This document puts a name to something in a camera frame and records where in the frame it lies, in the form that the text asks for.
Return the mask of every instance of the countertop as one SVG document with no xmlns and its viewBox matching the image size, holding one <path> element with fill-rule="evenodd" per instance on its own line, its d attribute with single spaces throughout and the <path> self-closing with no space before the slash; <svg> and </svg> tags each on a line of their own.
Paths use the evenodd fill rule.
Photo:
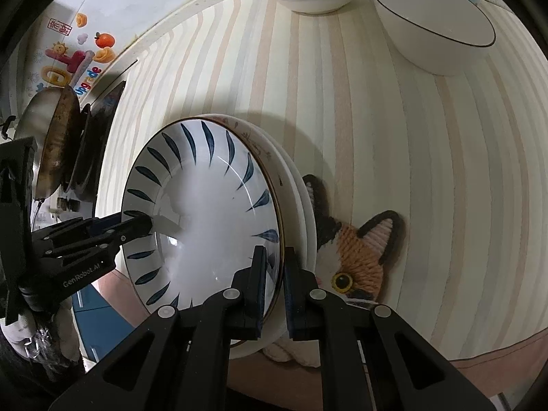
<svg viewBox="0 0 548 411">
<path fill-rule="evenodd" d="M 382 301 L 445 357 L 532 336 L 548 325 L 548 62 L 513 14 L 481 9 L 497 42 L 452 77 L 404 59 L 370 0 L 319 17 L 275 0 L 198 13 L 131 68 L 97 215 L 120 211 L 132 163 L 162 126 L 235 115 L 272 135 L 301 174 L 323 179 L 337 219 L 361 226 L 385 209 L 405 218 Z M 132 301 L 124 307 L 145 317 Z"/>
</svg>

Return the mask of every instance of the blue cabinet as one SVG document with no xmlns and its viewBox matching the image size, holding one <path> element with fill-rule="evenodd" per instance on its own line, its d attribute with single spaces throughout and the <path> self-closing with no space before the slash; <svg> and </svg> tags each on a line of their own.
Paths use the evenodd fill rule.
<svg viewBox="0 0 548 411">
<path fill-rule="evenodd" d="M 133 331 L 110 306 L 79 311 L 75 317 L 88 358 L 97 362 Z"/>
<path fill-rule="evenodd" d="M 89 311 L 100 307 L 110 307 L 110 305 L 91 284 L 72 295 L 74 312 Z"/>
<path fill-rule="evenodd" d="M 72 307 L 90 360 L 101 360 L 133 331 L 91 284 L 72 295 Z"/>
</svg>

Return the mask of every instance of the calico cat figure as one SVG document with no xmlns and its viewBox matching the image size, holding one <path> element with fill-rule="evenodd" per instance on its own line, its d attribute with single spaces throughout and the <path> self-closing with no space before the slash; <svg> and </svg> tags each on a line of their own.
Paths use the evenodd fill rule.
<svg viewBox="0 0 548 411">
<path fill-rule="evenodd" d="M 316 279 L 321 289 L 347 303 L 365 306 L 375 301 L 385 277 L 384 265 L 396 255 L 404 234 L 403 219 L 384 211 L 360 228 L 329 215 L 327 194 L 320 179 L 303 177 L 314 210 L 317 234 Z M 303 366 L 320 366 L 317 341 L 293 341 L 287 334 L 264 348 L 278 362 L 296 360 Z"/>
</svg>

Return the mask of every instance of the frying pan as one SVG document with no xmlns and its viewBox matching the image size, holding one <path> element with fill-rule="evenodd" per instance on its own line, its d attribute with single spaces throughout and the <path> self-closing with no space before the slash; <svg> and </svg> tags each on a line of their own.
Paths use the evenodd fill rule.
<svg viewBox="0 0 548 411">
<path fill-rule="evenodd" d="M 47 199 L 72 174 L 86 121 L 70 86 L 46 88 L 28 104 L 14 139 L 32 136 L 38 146 L 32 166 L 34 199 Z"/>
</svg>

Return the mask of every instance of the cat eye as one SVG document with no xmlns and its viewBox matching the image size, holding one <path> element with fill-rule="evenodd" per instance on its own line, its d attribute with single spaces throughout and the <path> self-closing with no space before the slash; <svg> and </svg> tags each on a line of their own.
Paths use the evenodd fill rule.
<svg viewBox="0 0 548 411">
<path fill-rule="evenodd" d="M 352 276 L 346 272 L 336 273 L 331 279 L 331 285 L 333 286 L 333 289 L 335 289 L 340 294 L 348 292 L 352 288 L 353 284 L 354 280 Z"/>
</svg>

